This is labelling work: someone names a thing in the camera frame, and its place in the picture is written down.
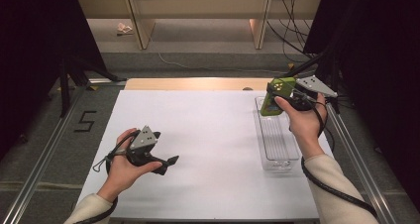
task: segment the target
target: plastic box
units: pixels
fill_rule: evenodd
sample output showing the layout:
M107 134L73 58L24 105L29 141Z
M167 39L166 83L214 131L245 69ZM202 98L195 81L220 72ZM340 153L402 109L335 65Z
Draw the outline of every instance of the plastic box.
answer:
M268 171L290 172L300 160L300 152L289 131L289 118L285 112L277 116L262 116L264 97L256 98L256 129L262 167Z

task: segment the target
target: white table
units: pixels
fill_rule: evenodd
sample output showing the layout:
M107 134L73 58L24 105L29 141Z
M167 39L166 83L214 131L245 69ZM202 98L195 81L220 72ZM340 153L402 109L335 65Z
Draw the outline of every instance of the white table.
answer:
M119 196L113 218L145 221L282 221L317 219L300 166L290 174L263 170L254 120L264 91L124 90L93 164L128 128L161 132L152 154L179 156L164 176L148 173ZM324 135L321 145L331 155ZM80 199L106 178L91 170Z

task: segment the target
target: gray floor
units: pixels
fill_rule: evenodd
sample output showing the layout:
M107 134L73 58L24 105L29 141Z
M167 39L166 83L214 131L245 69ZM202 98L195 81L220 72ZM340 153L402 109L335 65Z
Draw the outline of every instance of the gray floor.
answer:
M89 23L109 71L121 77L271 77L287 71L289 58L299 61L307 59L288 46L284 48L289 58L286 57L282 42L269 28L266 30L263 48L255 50L247 20L158 20L152 41L144 51L137 48L133 36L117 37L118 23L130 25L130 21L89 20ZM284 31L277 21L271 24L283 35ZM302 31L308 30L302 22L299 28ZM295 34L288 33L287 38L294 45L300 46ZM91 72L88 76L101 77ZM20 223L62 223L75 205L118 92L124 86L110 83L94 88L82 91ZM16 144L0 163L2 219L30 176L59 122L60 95L57 89L58 83L50 92L51 100L46 100L31 128L26 131L28 143ZM346 91L342 89L340 94L346 94ZM389 203L396 223L420 223L419 212L386 160L373 149L374 140L357 109L349 99L343 99L340 103L341 116ZM88 127L87 124L79 123L86 111L91 112L86 114L85 120L94 121L94 124L90 132L76 132ZM329 130L333 137L327 134L327 138L331 144L334 138L336 144L335 158L345 175L368 201L365 188L331 123Z

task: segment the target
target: person's left hand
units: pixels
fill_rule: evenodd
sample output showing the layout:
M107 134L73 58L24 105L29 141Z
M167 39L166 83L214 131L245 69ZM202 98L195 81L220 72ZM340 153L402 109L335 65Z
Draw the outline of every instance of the person's left hand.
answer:
M136 128L129 129L121 134L117 139L117 144L130 133L137 131ZM130 145L130 138L125 141L120 149L126 149ZM125 156L115 156L108 177L97 194L109 202L124 190L128 189L141 175L161 167L160 162L151 162L142 167L133 166Z

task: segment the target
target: white sleeve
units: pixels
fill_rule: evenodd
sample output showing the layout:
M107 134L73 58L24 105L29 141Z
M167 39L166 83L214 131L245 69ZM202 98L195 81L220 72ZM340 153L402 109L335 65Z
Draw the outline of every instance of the white sleeve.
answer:
M327 155L316 156L305 162L306 168L317 179L359 200L363 200L358 190L344 176L339 164ZM370 212L343 200L308 180L314 196L321 223L377 223Z
M111 202L108 202L107 200L98 196L97 194L89 194L77 204L70 217L68 217L64 224L72 224L97 216L109 210L111 206ZM97 223L106 224L109 222L109 219L110 217L108 216Z

